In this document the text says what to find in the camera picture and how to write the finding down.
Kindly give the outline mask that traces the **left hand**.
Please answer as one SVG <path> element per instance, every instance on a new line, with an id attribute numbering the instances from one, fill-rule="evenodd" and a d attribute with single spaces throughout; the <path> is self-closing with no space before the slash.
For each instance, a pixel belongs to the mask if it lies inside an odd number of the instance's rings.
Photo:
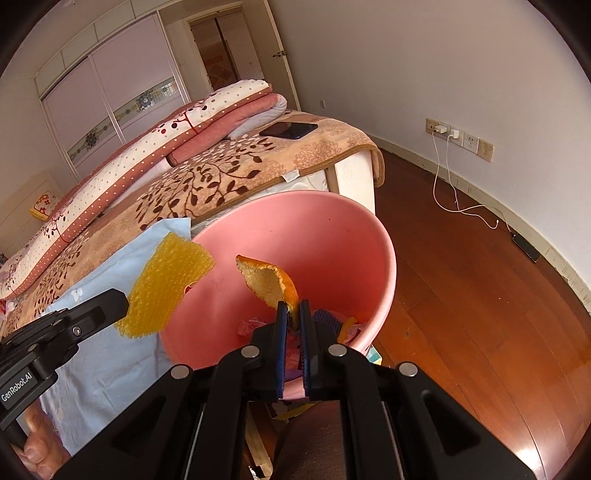
<path id="1" fill-rule="evenodd" d="M 24 421 L 29 435 L 24 448 L 14 450 L 29 472 L 39 479 L 52 479 L 71 455 L 38 400 L 24 411 Z"/>

